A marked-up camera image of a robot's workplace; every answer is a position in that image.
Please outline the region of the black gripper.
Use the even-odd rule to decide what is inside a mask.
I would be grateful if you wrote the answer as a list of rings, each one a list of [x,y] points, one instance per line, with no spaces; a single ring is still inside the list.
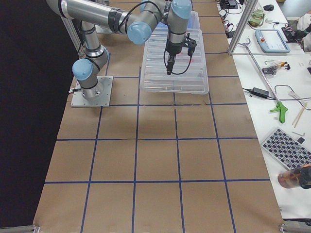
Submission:
[[[176,58],[175,55],[179,54],[183,47],[188,48],[188,55],[193,55],[193,53],[195,52],[196,41],[190,38],[190,33],[187,33],[180,43],[173,43],[169,39],[167,39],[165,48],[165,50],[169,53],[166,66],[167,75],[172,74]]]

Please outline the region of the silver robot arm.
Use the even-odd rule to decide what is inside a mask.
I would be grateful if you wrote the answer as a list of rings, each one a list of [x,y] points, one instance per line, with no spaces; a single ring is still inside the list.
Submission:
[[[86,57],[77,60],[72,71],[85,100],[104,95],[104,85],[97,75],[107,63],[109,54],[98,39],[96,26],[106,28],[111,33],[125,34],[132,43],[143,45],[159,23],[166,24],[168,35],[165,52],[169,57],[165,66],[168,75],[173,73],[176,55],[182,48],[188,48],[189,56],[196,48],[196,41],[186,32],[191,12],[189,0],[143,0],[137,4],[137,7],[141,7],[139,14],[90,0],[49,0],[47,4],[63,18],[79,20],[78,28]]]

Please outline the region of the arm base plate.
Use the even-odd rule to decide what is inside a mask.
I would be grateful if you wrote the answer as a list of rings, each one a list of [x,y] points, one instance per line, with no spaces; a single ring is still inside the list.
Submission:
[[[76,82],[71,100],[71,107],[109,107],[113,76],[97,76],[98,83],[92,89],[82,88]]]

